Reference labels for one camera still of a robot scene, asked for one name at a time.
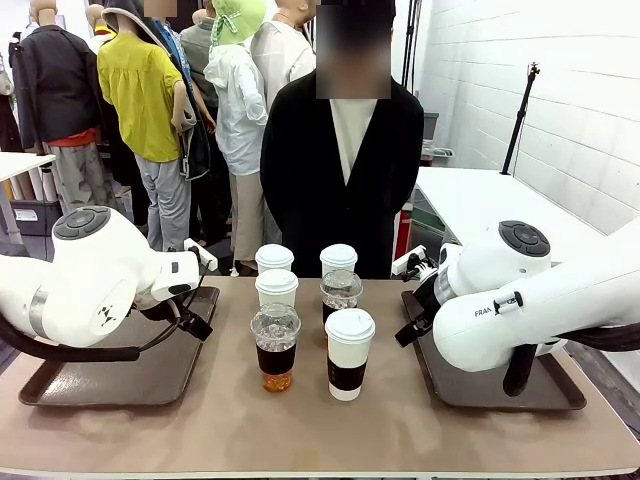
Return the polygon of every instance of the brown serving tray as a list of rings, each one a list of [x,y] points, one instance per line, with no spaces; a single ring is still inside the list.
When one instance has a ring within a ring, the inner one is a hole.
[[[409,318],[422,310],[412,293],[402,293]],[[453,407],[482,408],[499,411],[568,411],[580,410],[587,400],[553,357],[536,357],[526,388],[517,397],[502,390],[507,366],[486,372],[469,373],[450,365],[438,352],[430,332],[416,342],[418,359],[426,366],[434,393]]]
[[[211,323],[220,290],[203,287],[190,310]],[[167,327],[132,311],[96,347],[143,345]],[[131,407],[166,405],[184,392],[202,342],[178,329],[142,352],[135,362],[60,363],[45,361],[20,391],[20,401],[40,407]]]

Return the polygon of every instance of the orange liquid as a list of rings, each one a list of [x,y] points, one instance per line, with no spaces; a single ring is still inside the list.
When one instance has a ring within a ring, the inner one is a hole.
[[[284,392],[291,386],[291,372],[268,375],[262,372],[262,386],[269,392]]]

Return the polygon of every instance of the black cardigan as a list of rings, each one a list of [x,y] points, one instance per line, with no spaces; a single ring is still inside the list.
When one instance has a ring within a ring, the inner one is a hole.
[[[21,42],[26,78],[14,62],[20,134],[24,148],[32,148],[34,127],[43,142],[82,133],[101,123],[98,102],[102,98],[96,56],[80,37],[57,25],[37,28]],[[31,118],[28,87],[36,118]]]
[[[389,278],[395,215],[420,163],[424,111],[392,80],[379,100],[345,186],[329,100],[316,99],[316,73],[278,94],[262,146],[264,195],[295,255],[300,277],[321,275],[320,252],[346,243],[363,278]]]

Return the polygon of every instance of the lime green shirt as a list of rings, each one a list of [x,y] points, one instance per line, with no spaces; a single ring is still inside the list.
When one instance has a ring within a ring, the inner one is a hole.
[[[182,75],[167,53],[131,33],[121,33],[98,52],[104,99],[118,112],[120,135],[133,153],[151,162],[180,157],[171,125],[175,84]]]

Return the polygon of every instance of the plastic cup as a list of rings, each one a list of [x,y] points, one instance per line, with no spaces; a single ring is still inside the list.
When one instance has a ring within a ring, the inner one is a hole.
[[[348,308],[332,313],[325,324],[329,337],[329,392],[343,402],[360,395],[376,324],[364,310]]]
[[[349,270],[332,270],[322,278],[322,323],[337,310],[356,308],[362,295],[362,280]]]
[[[256,341],[262,386],[269,392],[283,392],[291,386],[300,318],[289,305],[269,303],[251,320]]]
[[[258,264],[258,273],[273,269],[290,271],[293,264],[293,253],[282,245],[264,245],[256,253],[256,263]]]
[[[320,253],[322,277],[333,270],[355,271],[358,254],[353,247],[338,243],[325,248]]]
[[[261,273],[256,278],[256,290],[260,306],[268,303],[284,303],[295,306],[298,277],[289,270],[274,269]]]

